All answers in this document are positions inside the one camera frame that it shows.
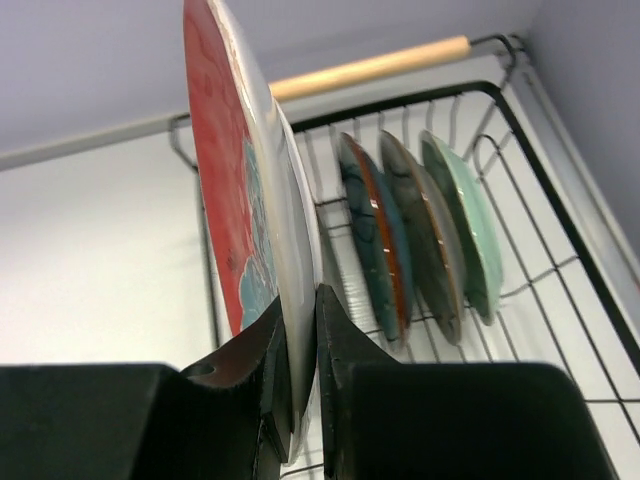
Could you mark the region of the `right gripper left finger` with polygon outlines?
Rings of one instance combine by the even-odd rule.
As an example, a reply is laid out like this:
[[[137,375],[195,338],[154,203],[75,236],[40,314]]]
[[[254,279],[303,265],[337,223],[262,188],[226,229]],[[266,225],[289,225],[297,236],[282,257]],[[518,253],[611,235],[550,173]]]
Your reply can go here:
[[[183,370],[5,366],[5,479],[274,479],[289,456],[281,305]]]

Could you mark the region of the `mint green plate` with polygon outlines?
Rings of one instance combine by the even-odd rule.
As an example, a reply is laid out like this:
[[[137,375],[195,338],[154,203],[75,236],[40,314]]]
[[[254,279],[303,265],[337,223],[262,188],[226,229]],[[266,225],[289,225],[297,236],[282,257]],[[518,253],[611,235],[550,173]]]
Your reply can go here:
[[[462,244],[468,303],[486,325],[496,319],[504,271],[494,221],[482,186],[449,145],[428,130],[420,132],[425,170],[445,197]]]

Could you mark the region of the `white blue floral plate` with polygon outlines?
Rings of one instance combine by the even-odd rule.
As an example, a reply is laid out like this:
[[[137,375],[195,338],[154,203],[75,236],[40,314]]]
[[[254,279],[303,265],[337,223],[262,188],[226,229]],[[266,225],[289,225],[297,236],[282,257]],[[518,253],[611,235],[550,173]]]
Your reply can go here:
[[[237,20],[222,1],[209,8],[230,61],[257,153],[261,200],[281,300],[292,396],[287,465],[303,450],[315,370],[314,306],[322,280],[320,234],[309,183],[291,125],[274,98]]]

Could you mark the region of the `grey reindeer plate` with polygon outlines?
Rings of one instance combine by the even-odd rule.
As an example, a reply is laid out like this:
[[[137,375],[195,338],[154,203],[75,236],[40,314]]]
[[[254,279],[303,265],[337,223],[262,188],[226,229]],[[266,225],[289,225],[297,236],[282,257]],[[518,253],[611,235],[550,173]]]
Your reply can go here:
[[[379,134],[384,177],[402,216],[413,279],[445,339],[461,341],[466,265],[452,215],[432,176],[390,132]]]

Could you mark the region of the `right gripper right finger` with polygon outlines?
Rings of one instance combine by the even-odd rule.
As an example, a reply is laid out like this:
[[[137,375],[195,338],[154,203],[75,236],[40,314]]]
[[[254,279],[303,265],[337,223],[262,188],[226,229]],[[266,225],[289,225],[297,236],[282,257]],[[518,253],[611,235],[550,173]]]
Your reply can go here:
[[[612,479],[577,386],[543,363],[405,364],[316,293],[329,479]]]

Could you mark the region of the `red and teal plate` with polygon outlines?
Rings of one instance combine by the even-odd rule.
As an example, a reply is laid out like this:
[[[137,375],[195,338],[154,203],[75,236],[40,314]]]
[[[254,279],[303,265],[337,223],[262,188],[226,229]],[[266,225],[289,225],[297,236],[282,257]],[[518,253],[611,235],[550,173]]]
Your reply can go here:
[[[262,315],[278,285],[254,142],[213,6],[185,2],[185,61],[207,225],[237,335]]]

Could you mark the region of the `dark teal glazed plate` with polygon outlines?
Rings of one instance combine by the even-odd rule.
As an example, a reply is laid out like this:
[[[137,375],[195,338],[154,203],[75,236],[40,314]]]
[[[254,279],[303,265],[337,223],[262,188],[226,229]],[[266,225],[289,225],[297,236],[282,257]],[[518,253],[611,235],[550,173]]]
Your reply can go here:
[[[413,312],[412,267],[402,216],[384,175],[349,134],[335,145],[351,232],[376,321],[403,345]]]

